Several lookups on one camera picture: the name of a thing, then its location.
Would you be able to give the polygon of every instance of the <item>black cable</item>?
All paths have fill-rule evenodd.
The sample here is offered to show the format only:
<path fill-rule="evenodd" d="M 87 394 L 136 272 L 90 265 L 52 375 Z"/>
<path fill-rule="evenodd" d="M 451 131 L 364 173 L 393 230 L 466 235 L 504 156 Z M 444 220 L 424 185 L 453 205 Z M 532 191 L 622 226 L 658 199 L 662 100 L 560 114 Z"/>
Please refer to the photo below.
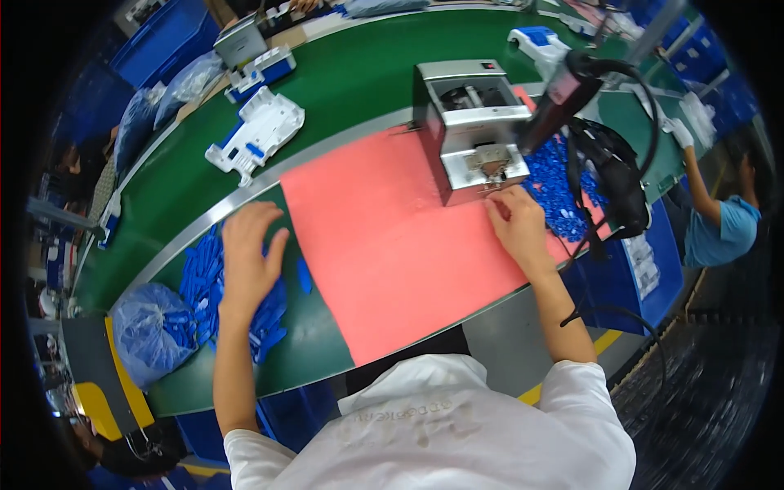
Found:
<path fill-rule="evenodd" d="M 659 358 L 660 358 L 660 360 L 662 362 L 662 384 L 659 387 L 659 393 L 658 394 L 660 394 L 660 396 L 662 397 L 662 406 L 663 406 L 663 404 L 665 403 L 664 398 L 663 398 L 665 396 L 665 391 L 664 390 L 666 388 L 666 383 L 667 383 L 667 356 L 664 353 L 664 347 L 662 347 L 662 340 L 659 337 L 659 333 L 656 332 L 656 329 L 653 328 L 653 326 L 651 326 L 651 324 L 648 323 L 640 315 L 634 313 L 633 311 L 631 311 L 631 310 L 629 310 L 627 308 L 618 307 L 618 306 L 613 305 L 613 304 L 596 305 L 595 307 L 589 308 L 588 310 L 585 310 L 582 313 L 579 313 L 578 309 L 579 309 L 579 307 L 575 307 L 575 312 L 572 313 L 571 315 L 569 315 L 565 320 L 563 320 L 561 322 L 561 327 L 565 327 L 566 324 L 568 324 L 570 321 L 575 320 L 576 318 L 580 318 L 584 314 L 590 314 L 590 313 L 593 313 L 596 310 L 607 310 L 607 311 L 612 311 L 612 312 L 617 313 L 617 314 L 625 314 L 627 317 L 630 317 L 630 318 L 633 318 L 634 320 L 637 320 L 640 323 L 640 325 L 642 325 L 646 330 L 648 330 L 648 332 L 651 334 L 651 338 L 653 338 L 653 342 L 659 348 L 659 352 L 661 353 Z"/>
<path fill-rule="evenodd" d="M 590 64 L 590 69 L 596 77 L 614 71 L 615 73 L 624 74 L 627 77 L 633 78 L 642 85 L 643 92 L 645 92 L 645 98 L 648 99 L 648 104 L 651 106 L 651 142 L 648 145 L 648 153 L 645 155 L 645 160 L 643 160 L 643 164 L 640 166 L 638 176 L 638 180 L 642 180 L 645 173 L 648 171 L 648 168 L 651 166 L 653 158 L 656 156 L 656 148 L 659 145 L 659 109 L 656 106 L 656 99 L 653 98 L 653 94 L 648 88 L 648 84 L 643 80 L 639 70 L 625 61 L 594 60 Z"/>

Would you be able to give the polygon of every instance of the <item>plastic bag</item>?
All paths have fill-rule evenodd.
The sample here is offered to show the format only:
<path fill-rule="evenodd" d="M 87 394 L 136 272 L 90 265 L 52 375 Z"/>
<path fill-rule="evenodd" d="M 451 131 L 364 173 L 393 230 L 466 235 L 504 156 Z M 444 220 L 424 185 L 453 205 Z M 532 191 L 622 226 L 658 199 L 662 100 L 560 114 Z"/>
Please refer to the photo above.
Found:
<path fill-rule="evenodd" d="M 716 127 L 712 123 L 716 115 L 713 106 L 703 104 L 694 92 L 687 93 L 679 104 L 702 147 L 711 148 L 716 137 Z"/>
<path fill-rule="evenodd" d="M 114 346 L 134 384 L 146 391 L 177 369 L 198 346 L 178 345 L 164 324 L 167 317 L 193 316 L 191 308 L 164 285 L 142 284 L 120 298 L 111 311 Z"/>
<path fill-rule="evenodd" d="M 114 169 L 118 176 L 130 168 L 152 134 L 158 104 L 165 91 L 166 86 L 159 82 L 152 89 L 139 89 L 128 102 L 114 142 Z"/>
<path fill-rule="evenodd" d="M 429 5 L 430 0 L 349 0 L 343 4 L 346 12 L 354 18 L 420 10 Z"/>
<path fill-rule="evenodd" d="M 639 39 L 645 33 L 645 29 L 634 22 L 634 18 L 630 13 L 613 12 L 610 15 L 612 15 L 612 19 L 618 25 L 618 29 L 627 33 L 632 39 Z"/>
<path fill-rule="evenodd" d="M 223 60 L 214 51 L 203 54 L 183 68 L 166 89 L 155 115 L 154 131 L 158 131 L 188 102 L 197 99 L 204 88 L 223 73 Z"/>

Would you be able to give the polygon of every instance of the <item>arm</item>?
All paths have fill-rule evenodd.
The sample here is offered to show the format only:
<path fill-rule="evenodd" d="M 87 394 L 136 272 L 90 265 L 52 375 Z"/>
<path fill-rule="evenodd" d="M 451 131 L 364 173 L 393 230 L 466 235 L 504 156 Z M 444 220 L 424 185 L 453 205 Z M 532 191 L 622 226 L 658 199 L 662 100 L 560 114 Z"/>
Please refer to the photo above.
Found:
<path fill-rule="evenodd" d="M 686 165 L 686 179 L 691 193 L 691 202 L 694 210 L 705 216 L 713 224 L 721 228 L 721 202 L 710 197 L 705 188 L 705 182 L 699 173 L 697 155 L 694 152 L 694 137 L 680 119 L 673 119 L 673 136 L 684 149 L 684 164 Z"/>
<path fill-rule="evenodd" d="M 534 289 L 545 344 L 553 362 L 596 362 L 596 350 L 582 318 L 561 327 L 575 304 L 558 275 L 555 260 L 547 252 L 544 210 L 520 186 L 490 194 L 486 204 L 495 235 Z M 508 220 L 501 216 L 499 208 L 509 216 Z"/>
<path fill-rule="evenodd" d="M 694 210 L 705 216 L 716 226 L 721 227 L 721 203 L 717 199 L 711 198 L 710 194 L 708 194 L 705 182 L 699 173 L 697 156 L 694 153 L 693 146 L 684 149 L 684 162 L 686 164 L 686 178 Z"/>
<path fill-rule="evenodd" d="M 275 234 L 266 259 L 261 248 L 267 228 L 282 214 L 272 202 L 252 202 L 223 227 L 224 293 L 218 306 L 212 402 L 224 437 L 234 429 L 259 432 L 248 332 L 256 308 L 281 275 L 289 231 Z"/>

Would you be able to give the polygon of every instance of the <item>silver metal machine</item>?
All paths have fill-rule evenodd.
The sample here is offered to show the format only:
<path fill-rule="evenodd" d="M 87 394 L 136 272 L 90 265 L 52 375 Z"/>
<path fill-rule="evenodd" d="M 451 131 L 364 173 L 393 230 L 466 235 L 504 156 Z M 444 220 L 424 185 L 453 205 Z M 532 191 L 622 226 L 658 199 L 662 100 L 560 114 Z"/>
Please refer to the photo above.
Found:
<path fill-rule="evenodd" d="M 212 47 L 229 70 L 242 69 L 267 51 L 267 43 L 258 27 L 259 15 L 254 12 L 218 35 Z"/>
<path fill-rule="evenodd" d="M 515 125 L 531 111 L 495 60 L 414 66 L 412 125 L 445 206 L 483 198 L 528 175 Z"/>

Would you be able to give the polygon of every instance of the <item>yellow floor marking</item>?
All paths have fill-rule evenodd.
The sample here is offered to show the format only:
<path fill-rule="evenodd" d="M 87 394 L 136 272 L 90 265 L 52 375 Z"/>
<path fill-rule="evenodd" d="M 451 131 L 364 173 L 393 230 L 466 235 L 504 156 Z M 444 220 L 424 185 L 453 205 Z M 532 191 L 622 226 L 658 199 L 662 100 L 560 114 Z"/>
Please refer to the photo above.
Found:
<path fill-rule="evenodd" d="M 196 466 L 194 464 L 186 464 L 186 463 L 179 463 L 177 466 L 181 466 L 187 470 L 190 474 L 195 474 L 200 477 L 211 477 L 216 473 L 229 473 L 229 470 L 225 470 L 224 468 L 208 468 L 207 466 Z"/>
<path fill-rule="evenodd" d="M 724 179 L 724 169 L 727 168 L 727 162 L 724 161 L 721 163 L 721 170 L 719 170 L 719 178 L 716 179 L 716 182 L 713 184 L 713 189 L 710 190 L 710 197 L 712 199 L 716 198 L 716 193 L 719 191 L 719 186 L 721 185 L 721 181 Z"/>
<path fill-rule="evenodd" d="M 602 352 L 606 351 L 608 347 L 612 345 L 613 342 L 618 340 L 623 332 L 619 330 L 608 330 L 601 337 L 596 339 L 593 342 L 593 347 L 596 349 L 596 355 L 601 354 Z M 535 387 L 531 388 L 530 390 L 526 391 L 519 397 L 518 400 L 526 403 L 528 405 L 533 405 L 539 401 L 539 398 L 542 396 L 542 384 L 539 383 Z"/>

